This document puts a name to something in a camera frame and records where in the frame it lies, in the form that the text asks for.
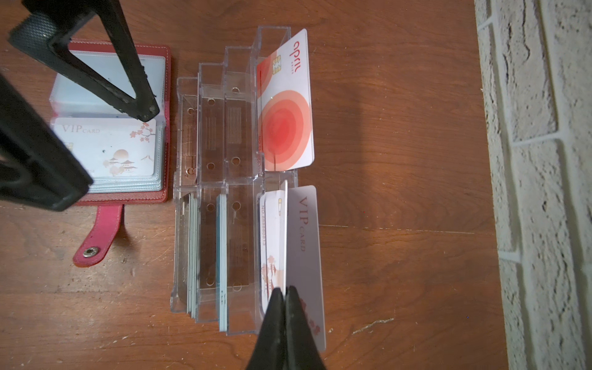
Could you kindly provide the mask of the white pink circle card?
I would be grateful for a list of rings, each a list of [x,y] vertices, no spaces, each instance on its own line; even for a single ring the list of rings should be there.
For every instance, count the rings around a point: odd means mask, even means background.
[[[291,171],[315,161],[308,30],[257,65],[260,151],[265,170]]]

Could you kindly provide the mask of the white blossom VIP card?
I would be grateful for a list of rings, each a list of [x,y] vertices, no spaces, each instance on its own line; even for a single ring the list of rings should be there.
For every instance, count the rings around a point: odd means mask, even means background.
[[[287,285],[294,286],[317,350],[326,350],[322,258],[316,187],[288,190]]]

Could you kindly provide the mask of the white magnetic stripe card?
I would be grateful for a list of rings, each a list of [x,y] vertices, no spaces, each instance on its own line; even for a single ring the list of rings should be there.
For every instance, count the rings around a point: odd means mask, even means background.
[[[286,290],[288,182],[263,194],[259,206],[261,309],[265,313],[274,289]]]

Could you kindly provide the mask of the red leather card holder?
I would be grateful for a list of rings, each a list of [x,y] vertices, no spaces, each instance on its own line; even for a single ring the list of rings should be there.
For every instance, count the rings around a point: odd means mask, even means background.
[[[57,75],[49,101],[51,127],[92,177],[80,206],[97,207],[94,225],[72,261],[79,268],[107,255],[128,204],[161,203],[168,196],[171,158],[171,49],[138,45],[140,62],[160,112],[143,122],[117,111],[72,80]]]

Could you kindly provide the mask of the teal VIP card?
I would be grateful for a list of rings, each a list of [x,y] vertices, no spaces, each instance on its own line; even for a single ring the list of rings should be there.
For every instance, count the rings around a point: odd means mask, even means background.
[[[217,197],[217,297],[219,330],[228,330],[228,205],[227,195]]]

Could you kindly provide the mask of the clear acrylic card organizer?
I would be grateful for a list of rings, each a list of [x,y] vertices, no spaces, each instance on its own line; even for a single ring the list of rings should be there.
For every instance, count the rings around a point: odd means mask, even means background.
[[[259,149],[257,65],[291,38],[288,26],[261,26],[251,46],[228,46],[220,63],[201,63],[197,75],[177,80],[177,169],[174,177],[176,233],[171,310],[184,312],[179,296],[179,216],[181,199],[195,193],[197,234],[197,323],[217,322],[217,197],[228,205],[229,335],[258,332],[261,309],[259,200],[297,171],[265,170]]]

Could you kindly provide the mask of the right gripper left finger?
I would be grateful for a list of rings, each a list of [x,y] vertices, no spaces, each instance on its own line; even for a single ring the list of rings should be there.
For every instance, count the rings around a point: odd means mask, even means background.
[[[280,288],[272,291],[248,370],[285,367],[285,299]]]

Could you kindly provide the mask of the white pagoda VIP card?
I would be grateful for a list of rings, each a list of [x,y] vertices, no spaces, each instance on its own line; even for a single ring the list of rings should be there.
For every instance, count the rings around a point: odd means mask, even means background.
[[[155,120],[58,117],[51,127],[94,179],[155,174]]]

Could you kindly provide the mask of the black VIP card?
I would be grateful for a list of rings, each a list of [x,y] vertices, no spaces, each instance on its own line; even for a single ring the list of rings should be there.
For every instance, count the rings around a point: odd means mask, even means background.
[[[197,234],[200,211],[196,194],[188,193],[180,203],[179,216],[179,296],[185,303],[185,311],[192,319],[196,317],[197,288]]]

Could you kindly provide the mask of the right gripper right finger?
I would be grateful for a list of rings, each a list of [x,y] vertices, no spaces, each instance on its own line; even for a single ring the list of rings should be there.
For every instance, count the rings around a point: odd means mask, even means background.
[[[325,364],[316,347],[296,287],[285,296],[286,349],[284,369],[321,369]]]

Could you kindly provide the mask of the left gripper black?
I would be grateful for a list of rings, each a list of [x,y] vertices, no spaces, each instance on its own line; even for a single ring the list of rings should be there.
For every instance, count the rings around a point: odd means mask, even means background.
[[[119,1],[24,1],[9,43],[54,70],[58,113],[160,115],[160,57],[137,48]],[[23,96],[1,78],[1,199],[50,211],[81,200],[90,175]]]

